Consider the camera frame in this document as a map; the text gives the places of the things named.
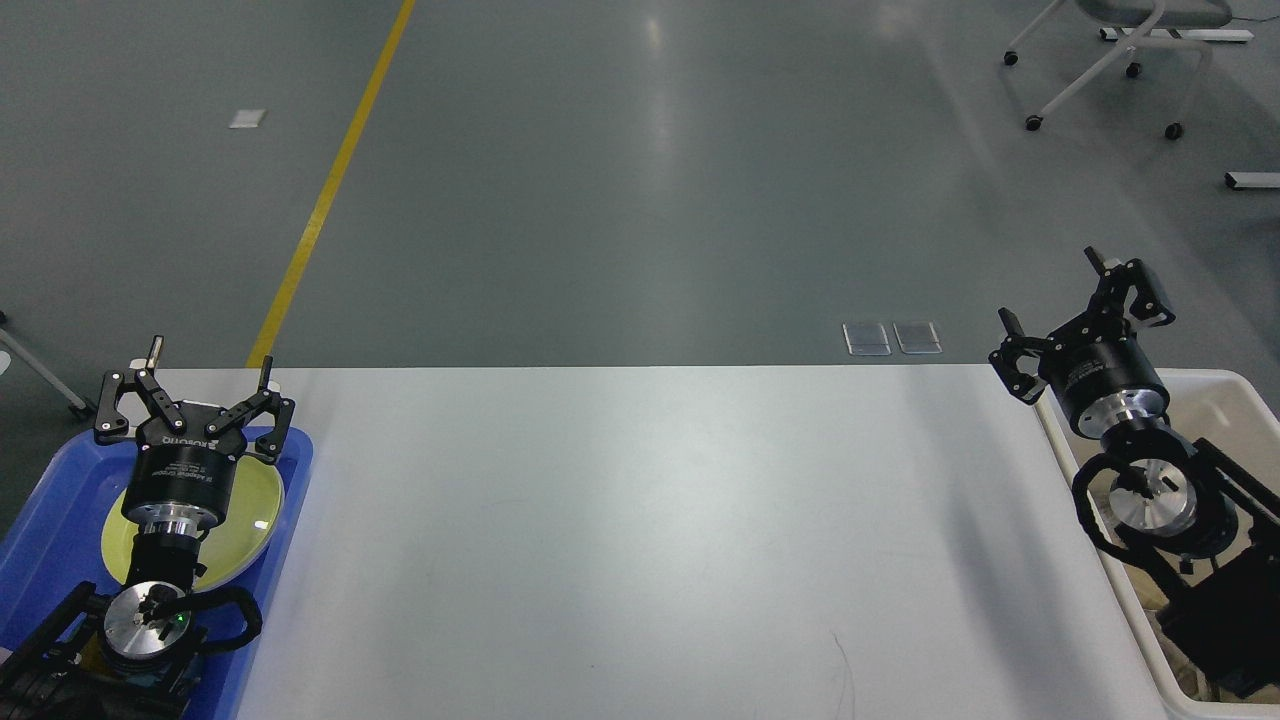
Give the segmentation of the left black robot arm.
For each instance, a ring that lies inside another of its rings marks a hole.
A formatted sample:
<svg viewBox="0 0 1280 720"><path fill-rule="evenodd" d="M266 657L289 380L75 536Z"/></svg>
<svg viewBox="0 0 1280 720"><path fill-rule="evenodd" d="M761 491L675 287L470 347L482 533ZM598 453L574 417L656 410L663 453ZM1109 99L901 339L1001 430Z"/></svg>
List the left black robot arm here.
<svg viewBox="0 0 1280 720"><path fill-rule="evenodd" d="M3 660L5 719L179 719L207 660L262 632L252 591L201 587L204 547L242 519L242 468L284 452L294 400L273 384L271 355L233 406L175 400L157 380L163 343L104 375L93 419L96 445L132 447L116 511L133 530L122 583L77 583Z"/></svg>

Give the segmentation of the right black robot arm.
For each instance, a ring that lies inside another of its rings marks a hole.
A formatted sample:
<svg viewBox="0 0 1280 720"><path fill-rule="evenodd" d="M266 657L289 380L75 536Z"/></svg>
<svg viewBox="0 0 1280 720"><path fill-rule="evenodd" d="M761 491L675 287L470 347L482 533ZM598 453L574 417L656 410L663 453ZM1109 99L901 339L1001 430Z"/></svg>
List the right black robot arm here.
<svg viewBox="0 0 1280 720"><path fill-rule="evenodd" d="M1050 391L1097 452L1071 475L1091 543L1143 571L1165 597L1164 635L1217 688L1245 698L1277 684L1277 496L1206 438L1169 419L1171 395L1142 350L1174 322L1140 259L1085 249L1098 283L1085 309L1044 337L1001 309L989 365L1024 404Z"/></svg>

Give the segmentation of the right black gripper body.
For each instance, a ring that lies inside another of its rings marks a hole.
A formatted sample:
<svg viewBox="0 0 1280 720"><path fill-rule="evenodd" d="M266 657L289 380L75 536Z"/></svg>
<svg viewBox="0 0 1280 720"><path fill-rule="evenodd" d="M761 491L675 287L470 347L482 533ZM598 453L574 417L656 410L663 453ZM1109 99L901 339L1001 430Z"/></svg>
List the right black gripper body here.
<svg viewBox="0 0 1280 720"><path fill-rule="evenodd" d="M1087 439L1101 439L1123 423L1167 415L1169 389L1133 331L1052 334L1039 375L1071 432Z"/></svg>

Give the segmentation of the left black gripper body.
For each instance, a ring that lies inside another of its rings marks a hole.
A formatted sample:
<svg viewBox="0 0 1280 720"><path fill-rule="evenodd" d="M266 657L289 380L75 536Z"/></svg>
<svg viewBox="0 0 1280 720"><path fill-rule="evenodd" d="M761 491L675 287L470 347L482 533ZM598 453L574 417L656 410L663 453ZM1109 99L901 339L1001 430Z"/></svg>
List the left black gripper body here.
<svg viewBox="0 0 1280 720"><path fill-rule="evenodd" d="M122 516L145 533L200 537L223 524L236 465L247 450L243 430L209 438L197 427L143 425L122 501Z"/></svg>

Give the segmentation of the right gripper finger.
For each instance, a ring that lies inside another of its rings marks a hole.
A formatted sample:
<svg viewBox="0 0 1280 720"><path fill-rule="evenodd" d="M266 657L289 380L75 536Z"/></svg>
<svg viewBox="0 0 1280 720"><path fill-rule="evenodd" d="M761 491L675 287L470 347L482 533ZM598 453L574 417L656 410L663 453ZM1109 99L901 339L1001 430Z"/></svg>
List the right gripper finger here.
<svg viewBox="0 0 1280 720"><path fill-rule="evenodd" d="M1060 329L1050 336L1034 337L1024 332L1018 315L1007 307L998 310L1005 338L991 352L989 365L995 369L1005 389L1020 402L1030 406L1038 402L1061 363Z"/></svg>
<svg viewBox="0 0 1280 720"><path fill-rule="evenodd" d="M1070 320L1070 345L1137 345L1140 331L1169 325L1175 313L1158 277L1138 258L1106 260L1094 247L1084 255L1098 278L1085 310Z"/></svg>

